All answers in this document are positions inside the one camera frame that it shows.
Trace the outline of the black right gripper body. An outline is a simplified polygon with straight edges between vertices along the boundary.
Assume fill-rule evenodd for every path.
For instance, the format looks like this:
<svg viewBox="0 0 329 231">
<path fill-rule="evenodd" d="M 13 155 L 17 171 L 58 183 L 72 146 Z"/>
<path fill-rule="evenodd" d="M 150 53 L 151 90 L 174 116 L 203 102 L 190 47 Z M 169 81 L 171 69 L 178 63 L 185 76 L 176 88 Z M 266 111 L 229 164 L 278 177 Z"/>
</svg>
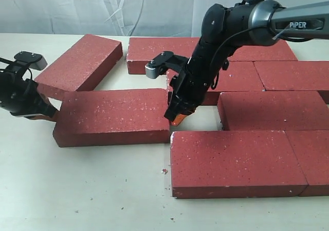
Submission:
<svg viewBox="0 0 329 231">
<path fill-rule="evenodd" d="M 171 122 L 179 112 L 197 108 L 203 102 L 206 93 L 206 62 L 201 57 L 192 56 L 189 59 L 174 54 L 166 66 L 177 73 L 170 80 L 172 94 L 164 114 Z"/>
</svg>

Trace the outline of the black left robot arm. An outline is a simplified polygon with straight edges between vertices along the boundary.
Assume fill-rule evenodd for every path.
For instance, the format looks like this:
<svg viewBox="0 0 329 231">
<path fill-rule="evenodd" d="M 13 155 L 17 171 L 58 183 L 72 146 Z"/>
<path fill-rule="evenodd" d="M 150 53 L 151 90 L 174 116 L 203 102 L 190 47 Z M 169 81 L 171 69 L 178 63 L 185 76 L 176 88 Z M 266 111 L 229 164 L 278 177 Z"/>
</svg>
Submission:
<svg viewBox="0 0 329 231">
<path fill-rule="evenodd" d="M 56 122 L 59 111 L 38 91 L 30 63 L 5 61 L 1 69 L 1 109 L 16 118 Z"/>
</svg>

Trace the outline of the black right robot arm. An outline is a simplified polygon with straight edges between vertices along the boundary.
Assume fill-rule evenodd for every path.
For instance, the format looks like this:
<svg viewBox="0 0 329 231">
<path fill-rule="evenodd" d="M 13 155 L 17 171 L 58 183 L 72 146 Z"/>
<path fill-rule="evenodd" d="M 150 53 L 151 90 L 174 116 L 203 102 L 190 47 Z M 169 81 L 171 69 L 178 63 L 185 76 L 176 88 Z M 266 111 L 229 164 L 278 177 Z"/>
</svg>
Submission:
<svg viewBox="0 0 329 231">
<path fill-rule="evenodd" d="M 227 70 L 229 57 L 243 46 L 272 46 L 280 39 L 304 42 L 328 38 L 328 2 L 286 8 L 274 0 L 254 0 L 226 8 L 211 6 L 189 59 L 170 81 L 172 95 L 164 114 L 174 126 L 196 111 Z"/>
</svg>

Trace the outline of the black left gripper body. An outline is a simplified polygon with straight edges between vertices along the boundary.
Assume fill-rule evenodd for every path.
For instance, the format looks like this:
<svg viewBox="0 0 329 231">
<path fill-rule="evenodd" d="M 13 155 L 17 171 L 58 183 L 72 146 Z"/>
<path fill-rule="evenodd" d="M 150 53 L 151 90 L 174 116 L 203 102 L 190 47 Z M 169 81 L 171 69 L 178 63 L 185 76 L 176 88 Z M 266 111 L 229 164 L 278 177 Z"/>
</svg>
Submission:
<svg viewBox="0 0 329 231">
<path fill-rule="evenodd" d="M 30 69 L 24 64 L 6 61 L 6 68 L 1 69 L 1 109 L 16 118 L 25 118 L 32 114 L 34 104 L 39 98 L 38 83 L 30 76 L 23 75 Z"/>
</svg>

